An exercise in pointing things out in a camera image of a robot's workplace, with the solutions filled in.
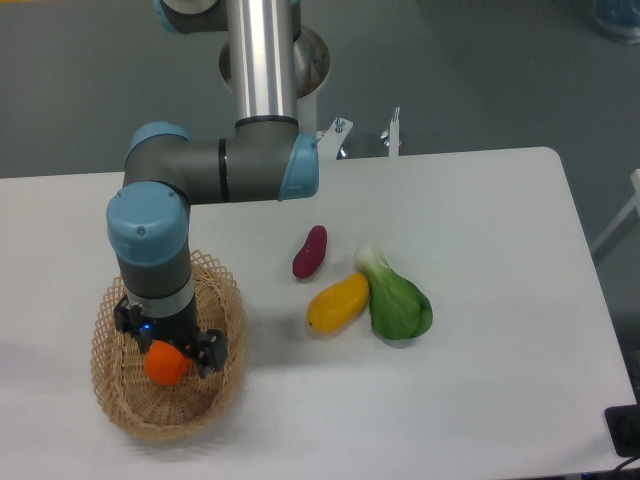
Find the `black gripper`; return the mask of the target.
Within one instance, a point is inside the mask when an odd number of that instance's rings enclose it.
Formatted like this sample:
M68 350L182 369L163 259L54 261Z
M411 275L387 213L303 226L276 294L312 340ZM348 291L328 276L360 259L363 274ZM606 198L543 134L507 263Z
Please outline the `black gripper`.
M186 357L196 366L200 378L224 369L228 358L226 337L217 329L198 329L194 298L178 313L152 318L143 315L141 306L124 295L113 314L116 330L132 338L141 353L147 353L154 341L163 341L186 350Z

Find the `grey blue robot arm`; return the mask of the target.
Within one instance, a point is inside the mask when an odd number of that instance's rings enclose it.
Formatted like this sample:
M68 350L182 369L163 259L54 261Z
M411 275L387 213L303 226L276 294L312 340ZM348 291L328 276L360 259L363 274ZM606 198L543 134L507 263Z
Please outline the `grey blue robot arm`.
M301 8L296 1L158 1L155 10L177 33L228 34L235 134L198 143L167 122L134 134L122 188L106 210L126 289L115 326L142 352L157 341L171 345L207 376L223 369L228 347L221 332L196 322L191 208L309 198L319 187L317 141L298 122Z

